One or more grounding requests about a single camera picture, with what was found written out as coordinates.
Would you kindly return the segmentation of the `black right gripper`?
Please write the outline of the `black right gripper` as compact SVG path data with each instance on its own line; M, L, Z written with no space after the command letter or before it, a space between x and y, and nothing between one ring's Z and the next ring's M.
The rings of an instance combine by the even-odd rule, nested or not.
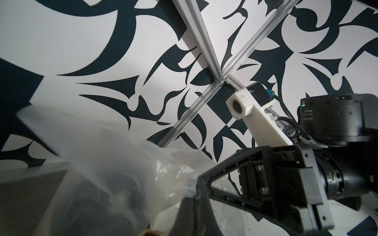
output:
M369 155L360 145L247 148L199 178L210 199L296 233L333 229L330 201L358 206L361 196L372 190Z

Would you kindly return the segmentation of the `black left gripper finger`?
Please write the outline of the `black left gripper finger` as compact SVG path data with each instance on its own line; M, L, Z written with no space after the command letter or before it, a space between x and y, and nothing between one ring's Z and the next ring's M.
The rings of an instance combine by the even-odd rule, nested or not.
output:
M171 236L222 235L203 180L198 180L194 198L182 200L177 218L169 234Z

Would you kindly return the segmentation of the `clear plastic carrier bag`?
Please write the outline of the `clear plastic carrier bag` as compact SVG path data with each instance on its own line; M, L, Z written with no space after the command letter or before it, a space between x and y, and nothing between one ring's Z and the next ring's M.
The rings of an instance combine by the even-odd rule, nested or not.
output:
M49 107L17 118L69 165L36 236L170 236L185 198L215 162L195 149L161 148L116 126ZM210 200L222 236L243 236L245 214Z

